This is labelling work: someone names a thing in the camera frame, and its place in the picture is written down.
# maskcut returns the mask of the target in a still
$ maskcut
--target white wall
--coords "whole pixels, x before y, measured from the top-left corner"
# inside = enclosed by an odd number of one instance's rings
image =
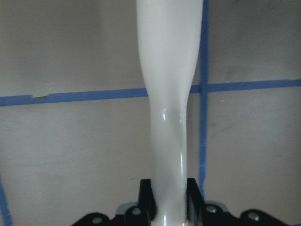
[[[301,78],[301,2],[210,0],[209,82]],[[0,97],[144,87],[133,0],[0,0]],[[194,84],[199,84],[199,68]],[[205,195],[301,223],[301,88],[209,94]],[[188,107],[198,178],[199,94]],[[150,177],[146,97],[0,107],[14,226],[114,215]]]
[[[209,2],[209,83],[301,79],[301,1]],[[207,199],[301,223],[300,97],[300,87],[209,94]]]

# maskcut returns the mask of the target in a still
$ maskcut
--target black base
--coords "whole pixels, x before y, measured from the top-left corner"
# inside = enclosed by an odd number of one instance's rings
[[[109,220],[104,214],[90,213],[72,226],[150,226],[156,213],[151,180],[143,179],[137,206],[127,209],[125,214]],[[193,178],[187,180],[187,219],[194,226],[287,226],[260,210],[247,210],[236,218],[218,205],[206,204]]]

